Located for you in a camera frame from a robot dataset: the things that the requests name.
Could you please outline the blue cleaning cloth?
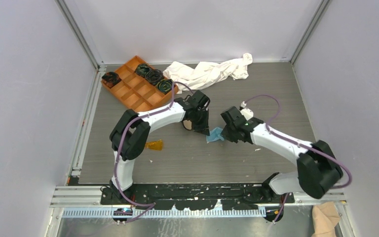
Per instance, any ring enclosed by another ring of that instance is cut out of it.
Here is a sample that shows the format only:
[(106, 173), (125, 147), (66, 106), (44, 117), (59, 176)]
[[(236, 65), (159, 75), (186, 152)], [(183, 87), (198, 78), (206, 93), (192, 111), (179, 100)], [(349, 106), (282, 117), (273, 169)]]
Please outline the blue cleaning cloth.
[(220, 127), (215, 127), (210, 131), (210, 135), (206, 136), (206, 142), (211, 143), (215, 141), (224, 141), (224, 137), (222, 136), (223, 129)]

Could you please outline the black glasses case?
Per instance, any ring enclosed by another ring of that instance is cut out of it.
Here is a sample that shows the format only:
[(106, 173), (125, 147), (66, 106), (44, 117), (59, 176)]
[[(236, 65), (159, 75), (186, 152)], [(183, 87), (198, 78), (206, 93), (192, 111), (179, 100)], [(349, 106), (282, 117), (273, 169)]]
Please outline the black glasses case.
[(190, 120), (184, 120), (182, 121), (183, 128), (188, 130), (188, 131), (193, 131), (193, 125), (192, 121)]

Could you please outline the orange sunglasses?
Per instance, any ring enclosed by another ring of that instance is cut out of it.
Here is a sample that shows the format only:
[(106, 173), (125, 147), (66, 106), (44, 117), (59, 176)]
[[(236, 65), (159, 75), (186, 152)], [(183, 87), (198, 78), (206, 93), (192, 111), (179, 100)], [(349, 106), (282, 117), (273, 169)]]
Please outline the orange sunglasses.
[(150, 141), (145, 144), (145, 148), (155, 151), (161, 151), (163, 149), (163, 140)]

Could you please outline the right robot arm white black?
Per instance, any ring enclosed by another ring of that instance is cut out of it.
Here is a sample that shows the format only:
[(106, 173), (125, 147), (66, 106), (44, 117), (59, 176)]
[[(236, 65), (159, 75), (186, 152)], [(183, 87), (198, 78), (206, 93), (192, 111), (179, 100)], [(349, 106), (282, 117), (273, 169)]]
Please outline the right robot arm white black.
[(222, 131), (225, 140), (264, 147), (296, 166), (294, 172), (276, 172), (263, 182), (262, 196), (267, 202), (276, 202), (282, 194), (297, 192), (321, 199), (343, 177), (330, 146), (322, 140), (311, 143), (277, 131), (253, 117), (249, 109), (232, 106), (223, 111), (221, 117), (225, 122)]

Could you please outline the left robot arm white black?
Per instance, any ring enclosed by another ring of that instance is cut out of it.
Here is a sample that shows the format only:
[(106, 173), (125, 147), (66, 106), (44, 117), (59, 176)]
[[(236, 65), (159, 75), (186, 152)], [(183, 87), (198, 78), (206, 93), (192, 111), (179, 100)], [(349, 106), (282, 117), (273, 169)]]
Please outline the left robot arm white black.
[(114, 200), (119, 204), (127, 204), (131, 200), (132, 192), (129, 188), (133, 184), (135, 159), (143, 152), (151, 132), (173, 123), (181, 123), (186, 130), (210, 134), (209, 104), (209, 97), (196, 91), (151, 111), (138, 113), (128, 109), (122, 115), (109, 136), (114, 151), (114, 174), (111, 180), (115, 187)]

